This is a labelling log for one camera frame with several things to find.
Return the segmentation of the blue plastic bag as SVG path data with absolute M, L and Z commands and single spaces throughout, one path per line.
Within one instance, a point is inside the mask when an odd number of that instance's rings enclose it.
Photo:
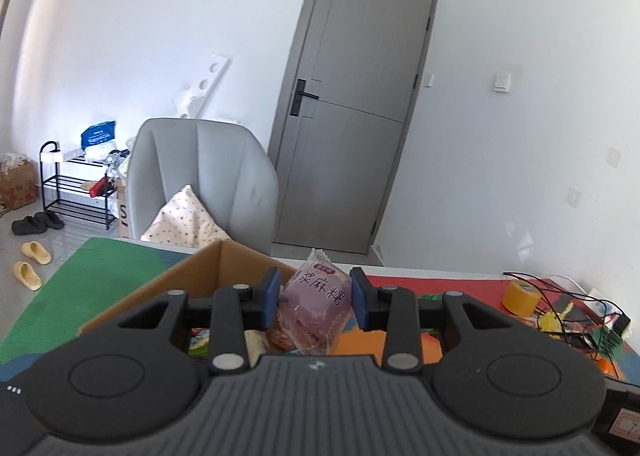
M 82 150 L 115 140 L 115 120 L 102 121 L 81 132 L 80 146 Z

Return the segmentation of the small brown carton on floor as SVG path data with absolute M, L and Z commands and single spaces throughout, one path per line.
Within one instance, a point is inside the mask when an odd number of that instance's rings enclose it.
M 36 196 L 34 163 L 23 154 L 1 154 L 1 202 L 9 209 L 34 203 Z

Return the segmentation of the red object on rack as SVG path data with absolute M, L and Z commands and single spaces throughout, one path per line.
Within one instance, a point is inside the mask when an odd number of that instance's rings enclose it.
M 104 176 L 99 181 L 93 183 L 91 187 L 89 187 L 88 193 L 91 197 L 104 196 L 108 193 L 111 187 L 110 178 Z

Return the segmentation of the green patterned snack bag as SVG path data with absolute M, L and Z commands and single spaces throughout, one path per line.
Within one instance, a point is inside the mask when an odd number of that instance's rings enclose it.
M 209 347 L 208 328 L 193 328 L 191 331 L 188 354 L 192 358 L 206 358 Z

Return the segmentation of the black slipper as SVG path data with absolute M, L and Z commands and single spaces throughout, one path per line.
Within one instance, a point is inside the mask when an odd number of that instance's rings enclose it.
M 57 213 L 52 210 L 40 211 L 39 213 L 35 213 L 34 219 L 47 229 L 62 230 L 65 228 L 65 222 Z
M 16 236 L 42 234 L 47 229 L 47 224 L 38 221 L 33 216 L 27 216 L 11 223 L 11 230 Z

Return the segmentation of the brown SF paper bag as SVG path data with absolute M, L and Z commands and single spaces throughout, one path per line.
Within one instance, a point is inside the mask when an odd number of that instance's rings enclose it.
M 119 236 L 122 239 L 129 239 L 129 218 L 127 209 L 126 184 L 124 179 L 118 178 L 116 181 L 116 203 L 118 213 Z

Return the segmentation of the orange fruit toy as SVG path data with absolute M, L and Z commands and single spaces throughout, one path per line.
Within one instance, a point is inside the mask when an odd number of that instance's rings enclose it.
M 597 366 L 601 372 L 603 372 L 606 376 L 611 376 L 614 378 L 618 377 L 618 372 L 614 363 L 612 363 L 608 358 L 598 358 Z

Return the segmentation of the white wall switch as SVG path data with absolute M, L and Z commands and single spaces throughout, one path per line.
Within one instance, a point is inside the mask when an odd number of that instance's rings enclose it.
M 492 86 L 498 94 L 508 94 L 511 89 L 511 74 L 509 72 L 499 72 L 495 75 L 494 86 Z

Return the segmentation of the yellow toy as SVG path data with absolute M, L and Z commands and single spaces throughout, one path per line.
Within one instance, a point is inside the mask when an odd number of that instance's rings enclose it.
M 563 315 L 553 310 L 548 310 L 539 315 L 537 319 L 538 329 L 548 335 L 564 335 Z

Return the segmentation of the brown cardboard box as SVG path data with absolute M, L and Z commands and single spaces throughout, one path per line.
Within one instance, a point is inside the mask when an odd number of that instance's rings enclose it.
M 77 360 L 96 356 L 130 358 L 146 368 L 189 366 L 186 355 L 193 325 L 188 304 L 209 301 L 221 288 L 258 285 L 276 269 L 286 283 L 295 273 L 288 265 L 241 244 L 219 241 L 184 258 L 82 326 L 73 341 Z

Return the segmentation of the black metal shoe rack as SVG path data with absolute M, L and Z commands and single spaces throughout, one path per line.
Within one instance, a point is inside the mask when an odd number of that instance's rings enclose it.
M 60 143 L 47 141 L 39 149 L 38 175 L 43 211 L 52 210 L 64 220 L 99 225 L 106 231 L 116 224 L 111 207 L 116 184 L 108 159 L 88 161 L 81 149 L 64 151 Z M 89 187 L 104 176 L 110 178 L 110 190 L 104 196 L 91 197 Z

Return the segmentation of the purple mochi snack pack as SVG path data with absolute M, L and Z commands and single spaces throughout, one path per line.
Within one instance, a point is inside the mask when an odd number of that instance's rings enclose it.
M 284 351 L 329 354 L 352 315 L 352 280 L 323 250 L 311 250 L 281 291 L 270 341 Z

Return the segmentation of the yellow tape roll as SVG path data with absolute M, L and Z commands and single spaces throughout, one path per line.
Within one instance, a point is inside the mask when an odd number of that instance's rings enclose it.
M 502 305 L 517 317 L 531 317 L 540 300 L 541 293 L 535 286 L 526 281 L 510 280 L 502 297 Z

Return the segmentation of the cream dotted cushion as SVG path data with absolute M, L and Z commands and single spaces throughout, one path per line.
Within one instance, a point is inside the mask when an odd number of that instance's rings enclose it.
M 230 239 L 230 236 L 216 224 L 187 184 L 163 205 L 141 239 L 148 243 L 200 249 Z

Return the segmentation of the yellow slipper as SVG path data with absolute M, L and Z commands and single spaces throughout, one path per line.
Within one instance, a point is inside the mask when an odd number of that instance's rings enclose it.
M 38 265 L 48 265 L 52 261 L 51 254 L 37 241 L 24 242 L 21 252 L 25 257 L 36 261 Z
M 42 280 L 35 269 L 26 261 L 18 261 L 13 265 L 14 277 L 30 291 L 39 291 Z

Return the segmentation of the colourful cartoon table mat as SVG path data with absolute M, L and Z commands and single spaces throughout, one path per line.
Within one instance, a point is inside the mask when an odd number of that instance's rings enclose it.
M 363 327 L 356 323 L 366 299 L 352 295 L 353 268 L 341 269 L 315 250 L 294 269 L 231 239 L 213 242 L 193 255 L 152 244 L 89 239 L 39 289 L 2 342 L 1 360 L 47 353 L 166 291 L 208 298 L 235 284 L 255 286 L 270 269 L 280 274 L 279 301 L 269 305 L 264 319 L 250 325 L 255 337 L 247 345 L 250 361 L 280 351 L 382 360 L 382 327 L 372 319 Z M 638 353 L 626 343 L 602 337 L 599 326 L 587 325 L 586 306 L 548 281 L 376 275 L 367 268 L 360 272 L 376 288 L 413 291 L 421 305 L 442 300 L 448 291 L 461 291 L 577 350 L 598 349 L 600 369 L 614 363 L 611 375 L 633 384 L 639 380 Z

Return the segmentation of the white foam packing piece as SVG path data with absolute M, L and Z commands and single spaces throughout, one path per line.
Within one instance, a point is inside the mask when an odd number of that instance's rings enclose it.
M 229 63 L 228 57 L 218 53 L 213 53 L 209 57 L 205 70 L 195 78 L 195 83 L 189 88 L 176 92 L 172 98 L 177 117 L 201 117 L 208 99 L 224 76 Z

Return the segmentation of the grey interior door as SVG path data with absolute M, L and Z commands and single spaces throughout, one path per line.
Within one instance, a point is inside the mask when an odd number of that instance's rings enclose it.
M 269 154 L 279 244 L 364 254 L 407 135 L 437 0 L 305 0 Z M 290 115 L 296 80 L 303 98 Z

